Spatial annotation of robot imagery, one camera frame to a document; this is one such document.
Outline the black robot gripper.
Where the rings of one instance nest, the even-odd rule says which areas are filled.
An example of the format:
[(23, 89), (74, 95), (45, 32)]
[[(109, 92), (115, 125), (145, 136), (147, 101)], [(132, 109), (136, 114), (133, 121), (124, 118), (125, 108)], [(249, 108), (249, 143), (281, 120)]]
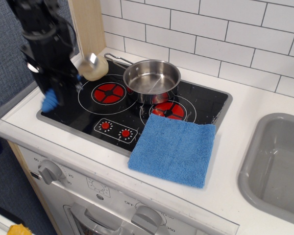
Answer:
[(58, 104), (65, 106), (80, 90), (78, 72), (71, 62), (74, 44), (70, 36), (25, 37), (21, 47), (28, 68), (41, 92), (53, 88)]

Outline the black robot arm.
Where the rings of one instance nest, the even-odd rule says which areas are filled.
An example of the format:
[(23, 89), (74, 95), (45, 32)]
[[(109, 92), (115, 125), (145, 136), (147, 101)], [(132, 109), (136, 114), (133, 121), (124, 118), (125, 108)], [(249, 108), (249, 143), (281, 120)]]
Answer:
[(43, 94), (54, 93), (57, 105), (65, 106), (81, 88), (77, 68), (71, 62), (76, 40), (72, 25), (58, 15), (56, 0), (9, 0), (22, 26), (27, 44), (21, 46), (27, 68)]

